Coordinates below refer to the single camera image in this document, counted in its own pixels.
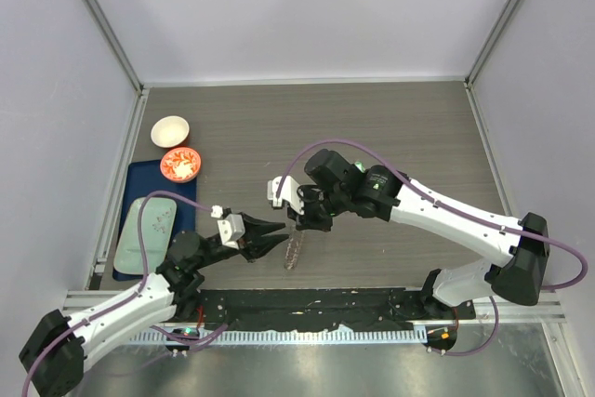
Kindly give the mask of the metal disc with keyrings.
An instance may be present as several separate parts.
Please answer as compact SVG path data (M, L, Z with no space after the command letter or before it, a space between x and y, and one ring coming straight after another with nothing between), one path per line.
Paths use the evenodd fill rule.
M298 264L299 255L304 241L304 232L292 227L289 233L288 245L284 254L284 269L292 271Z

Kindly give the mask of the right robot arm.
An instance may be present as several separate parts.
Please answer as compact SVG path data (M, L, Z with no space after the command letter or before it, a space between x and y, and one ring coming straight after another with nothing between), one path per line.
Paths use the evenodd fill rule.
M492 214L432 192L383 165L364 168L327 149L314 154L304 171L310 185L291 177L268 184L271 206L285 208L300 231L328 232L334 217L351 212L417 227L480 255L463 267L429 273L419 296L429 317L492 295L523 306L538 302L549 259L547 222L539 215L516 219Z

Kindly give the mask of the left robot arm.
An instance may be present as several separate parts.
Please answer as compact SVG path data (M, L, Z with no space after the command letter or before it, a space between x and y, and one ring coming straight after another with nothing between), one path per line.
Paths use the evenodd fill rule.
M180 232L165 260L136 286L91 308L44 315L19 359L27 372L21 393L64 396L96 362L138 332L161 322L189 321L197 312L201 269L240 256L254 262L287 240L284 223L230 213L210 237Z

